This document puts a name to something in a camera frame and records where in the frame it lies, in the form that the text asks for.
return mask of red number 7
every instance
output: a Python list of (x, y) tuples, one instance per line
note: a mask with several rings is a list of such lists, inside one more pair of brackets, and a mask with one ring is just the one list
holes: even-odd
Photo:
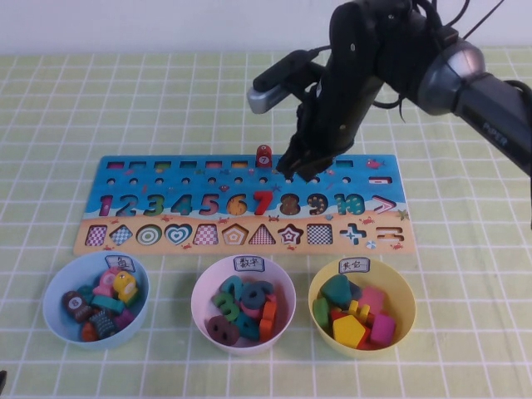
[(266, 209), (268, 209), (269, 205), (271, 204), (273, 200), (273, 192), (272, 191), (256, 191), (254, 196), (254, 200), (259, 201), (259, 206), (257, 206), (257, 209), (255, 210), (256, 215), (261, 215), (266, 212)]

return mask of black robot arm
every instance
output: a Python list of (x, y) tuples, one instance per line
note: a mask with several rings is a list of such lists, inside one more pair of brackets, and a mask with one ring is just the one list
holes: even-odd
[[(425, 10), (419, 13), (418, 7)], [(452, 113), (531, 174), (532, 93), (485, 71), (482, 52), (443, 25), (428, 0), (354, 0), (335, 9), (331, 54), (296, 51), (254, 80), (252, 112), (295, 95), (297, 129), (277, 170), (311, 180), (354, 143), (358, 127), (386, 83), (429, 115)]]

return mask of rectangular slot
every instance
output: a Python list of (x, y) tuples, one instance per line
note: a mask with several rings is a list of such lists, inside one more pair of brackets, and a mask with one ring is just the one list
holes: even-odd
[(243, 169), (248, 167), (247, 160), (234, 160), (231, 162), (231, 167), (235, 169)]
[(195, 160), (182, 160), (180, 163), (180, 168), (191, 169), (191, 168), (195, 168), (197, 165), (198, 165), (198, 162), (196, 162)]
[(172, 163), (169, 160), (163, 160), (160, 162), (155, 162), (155, 170), (166, 170), (172, 166)]
[(370, 185), (390, 185), (392, 183), (391, 177), (370, 177), (369, 178), (369, 184)]
[(124, 162), (109, 162), (107, 169), (124, 169)]
[(352, 168), (352, 160), (337, 160), (337, 168)]
[(221, 160), (208, 160), (205, 163), (205, 168), (207, 168), (207, 169), (222, 169), (222, 161)]
[(130, 169), (144, 169), (146, 167), (146, 163), (142, 160), (130, 162)]

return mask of number puzzle board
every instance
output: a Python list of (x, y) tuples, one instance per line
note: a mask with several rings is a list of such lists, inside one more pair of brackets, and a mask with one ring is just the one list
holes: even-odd
[[(276, 165), (278, 156), (273, 155)], [(342, 155), (306, 183), (256, 155), (101, 159), (75, 254), (415, 251), (394, 155)]]

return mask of green checkered tablecloth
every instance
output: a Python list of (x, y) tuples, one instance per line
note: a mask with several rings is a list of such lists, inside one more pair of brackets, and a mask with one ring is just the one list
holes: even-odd
[[(532, 86), (532, 48), (484, 49), (489, 70)], [(352, 153), (395, 154), (417, 241), (399, 270), (419, 309), (409, 338), (355, 362), (327, 347), (307, 291), (334, 256), (274, 256), (298, 309), (273, 350), (206, 344), (190, 294), (214, 256), (143, 256), (148, 317), (126, 345), (56, 339), (42, 295), (73, 259), (98, 160), (115, 154), (282, 153), (297, 102), (250, 112), (245, 93), (283, 54), (0, 57), (0, 368), (5, 397), (532, 397), (532, 232), (526, 176), (454, 117), (372, 109)], [(394, 99), (386, 89), (382, 101)]]

